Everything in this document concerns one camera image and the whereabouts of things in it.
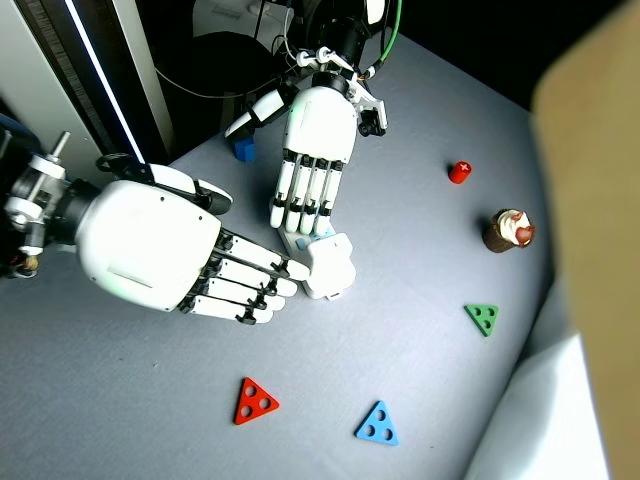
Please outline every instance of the blue triangle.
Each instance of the blue triangle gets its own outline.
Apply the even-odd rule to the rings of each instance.
[[[373,406],[367,418],[356,430],[356,437],[385,445],[398,445],[398,436],[382,400]]]

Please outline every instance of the whipped cream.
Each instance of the whipped cream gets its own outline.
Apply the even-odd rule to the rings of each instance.
[[[518,220],[514,220],[513,216],[522,214]],[[500,229],[500,236],[505,240],[510,241],[514,245],[520,245],[516,232],[519,228],[527,228],[531,225],[529,218],[525,212],[518,210],[507,210],[498,217],[498,228]],[[527,245],[531,240],[527,240],[524,245]]]

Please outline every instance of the light strip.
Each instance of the light strip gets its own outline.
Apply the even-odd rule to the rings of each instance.
[[[118,119],[120,120],[120,124],[122,125],[122,128],[124,129],[124,133],[127,135],[127,138],[129,139],[129,143],[131,143],[131,147],[133,148],[133,151],[136,154],[136,157],[138,157],[138,161],[140,163],[145,163],[144,158],[142,157],[142,152],[140,152],[140,149],[138,148],[138,144],[136,143],[135,139],[133,138],[133,134],[131,133],[131,129],[129,128],[129,124],[125,120],[124,115],[122,113],[122,110],[120,110],[120,105],[118,105],[118,101],[116,100],[116,96],[113,94],[113,90],[111,90],[111,86],[109,85],[109,81],[107,80],[107,77],[104,74],[104,70],[102,70],[102,66],[100,65],[100,62],[98,61],[98,57],[96,56],[96,52],[93,50],[93,46],[91,45],[91,42],[89,41],[89,37],[87,36],[87,32],[84,29],[84,25],[82,25],[82,21],[80,20],[80,17],[78,16],[78,12],[76,10],[76,7],[73,4],[72,0],[65,0],[65,3],[67,4],[67,9],[69,10],[69,13],[71,14],[71,18],[73,19],[73,23],[75,23],[76,28],[78,29],[78,33],[80,34],[80,38],[82,38],[82,43],[84,43],[84,47],[87,49],[87,53],[89,54],[89,58],[91,58],[91,63],[93,63],[93,68],[96,69],[96,73],[98,74],[98,77],[100,78],[100,81],[102,82],[102,86],[104,87],[105,92],[107,92],[107,96],[109,97],[109,100],[111,101],[111,105],[113,106],[113,109],[115,110],[116,115],[118,116]]]

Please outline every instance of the gray table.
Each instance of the gray table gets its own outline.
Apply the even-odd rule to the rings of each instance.
[[[341,299],[299,292],[256,327],[164,314],[103,293],[56,252],[37,279],[0,282],[0,478],[460,478],[551,274],[530,116],[405,38],[371,86],[390,127],[358,139],[343,177],[333,225],[358,277]],[[267,204],[282,128],[257,133],[254,164],[219,137],[176,162],[234,195],[227,228],[279,249]],[[446,177],[458,159],[474,167],[461,186]],[[480,224],[505,207],[526,209],[538,235],[496,255]],[[466,303],[500,307],[491,337]],[[237,427],[244,376],[281,407]],[[353,436],[379,399],[398,447]]]

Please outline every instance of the red cap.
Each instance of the red cap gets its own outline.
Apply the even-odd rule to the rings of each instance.
[[[449,172],[449,180],[453,183],[462,183],[471,175],[471,164],[467,162],[458,162]]]

